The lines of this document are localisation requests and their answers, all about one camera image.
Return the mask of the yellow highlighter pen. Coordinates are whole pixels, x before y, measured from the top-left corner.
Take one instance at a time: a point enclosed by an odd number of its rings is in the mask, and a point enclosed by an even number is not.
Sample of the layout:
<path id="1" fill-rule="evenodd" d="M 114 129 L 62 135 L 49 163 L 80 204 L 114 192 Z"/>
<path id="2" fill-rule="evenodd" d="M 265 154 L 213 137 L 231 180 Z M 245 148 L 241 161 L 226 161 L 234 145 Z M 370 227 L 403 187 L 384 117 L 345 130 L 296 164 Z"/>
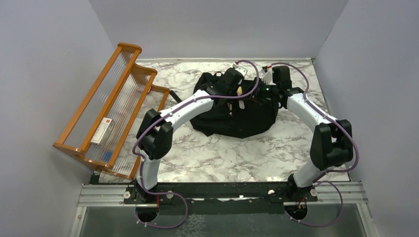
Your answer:
<path id="1" fill-rule="evenodd" d="M 237 95 L 241 96 L 242 94 L 243 94 L 242 87 L 239 86 L 238 89 L 237 89 Z"/>

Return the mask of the white pencil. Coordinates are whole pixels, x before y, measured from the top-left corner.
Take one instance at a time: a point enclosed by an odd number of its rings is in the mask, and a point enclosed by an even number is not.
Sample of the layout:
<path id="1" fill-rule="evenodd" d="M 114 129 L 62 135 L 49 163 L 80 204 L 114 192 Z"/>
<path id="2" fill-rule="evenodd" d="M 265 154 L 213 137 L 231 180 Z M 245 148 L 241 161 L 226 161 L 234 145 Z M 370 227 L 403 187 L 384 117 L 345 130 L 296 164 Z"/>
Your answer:
<path id="1" fill-rule="evenodd" d="M 244 102 L 244 100 L 239 100 L 239 108 L 241 109 L 241 110 L 243 110 L 243 109 L 245 109 L 245 102 Z"/>

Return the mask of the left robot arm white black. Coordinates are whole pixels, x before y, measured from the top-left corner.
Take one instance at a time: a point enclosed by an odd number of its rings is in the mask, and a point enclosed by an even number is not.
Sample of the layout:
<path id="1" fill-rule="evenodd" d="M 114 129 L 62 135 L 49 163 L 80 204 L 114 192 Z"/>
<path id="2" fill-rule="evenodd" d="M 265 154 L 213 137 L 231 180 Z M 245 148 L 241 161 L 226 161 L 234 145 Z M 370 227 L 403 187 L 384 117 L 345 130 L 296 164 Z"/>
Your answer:
<path id="1" fill-rule="evenodd" d="M 145 114 L 132 149 L 133 154 L 141 159 L 136 195 L 142 202 L 148 203 L 155 198 L 160 162 L 172 147 L 174 132 L 194 117 L 208 112 L 218 102 L 244 98 L 237 89 L 247 72 L 242 66 L 233 66 L 214 82 L 203 82 L 192 96 L 177 105 L 159 112 L 150 109 Z"/>

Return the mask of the black student backpack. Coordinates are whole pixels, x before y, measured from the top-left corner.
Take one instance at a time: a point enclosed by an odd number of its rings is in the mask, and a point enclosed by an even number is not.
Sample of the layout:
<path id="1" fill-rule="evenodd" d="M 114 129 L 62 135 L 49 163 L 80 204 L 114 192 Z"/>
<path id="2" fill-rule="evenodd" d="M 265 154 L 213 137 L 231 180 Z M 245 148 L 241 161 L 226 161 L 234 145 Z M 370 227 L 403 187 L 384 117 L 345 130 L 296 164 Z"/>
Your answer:
<path id="1" fill-rule="evenodd" d="M 206 89 L 206 73 L 202 73 L 198 79 L 194 91 Z M 242 87 L 243 93 L 250 91 L 254 86 L 253 80 L 242 79 L 238 87 Z M 278 102 L 256 98 L 256 91 L 251 97 L 243 98 L 245 109 L 239 108 L 239 100 L 227 100 L 226 102 L 214 102 L 214 106 L 190 120 L 192 127 L 211 136 L 219 134 L 224 136 L 247 138 L 261 134 L 270 129 L 275 123 L 278 114 Z M 232 115 L 229 115 L 229 106 L 233 105 Z"/>

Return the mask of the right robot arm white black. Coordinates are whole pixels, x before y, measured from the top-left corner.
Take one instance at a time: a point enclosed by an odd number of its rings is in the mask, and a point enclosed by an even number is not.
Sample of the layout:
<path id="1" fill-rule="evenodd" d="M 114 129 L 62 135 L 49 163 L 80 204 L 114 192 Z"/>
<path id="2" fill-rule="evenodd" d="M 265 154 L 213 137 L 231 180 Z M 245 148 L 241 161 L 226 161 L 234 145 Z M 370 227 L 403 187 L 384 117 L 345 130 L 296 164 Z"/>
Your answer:
<path id="1" fill-rule="evenodd" d="M 323 177 L 333 167 L 339 167 L 353 159 L 351 123 L 328 115 L 308 97 L 308 90 L 293 87 L 291 64 L 274 63 L 261 70 L 263 84 L 258 94 L 275 98 L 281 107 L 294 113 L 312 131 L 313 138 L 309 161 L 288 177 L 286 197 L 297 201 L 305 189 Z"/>

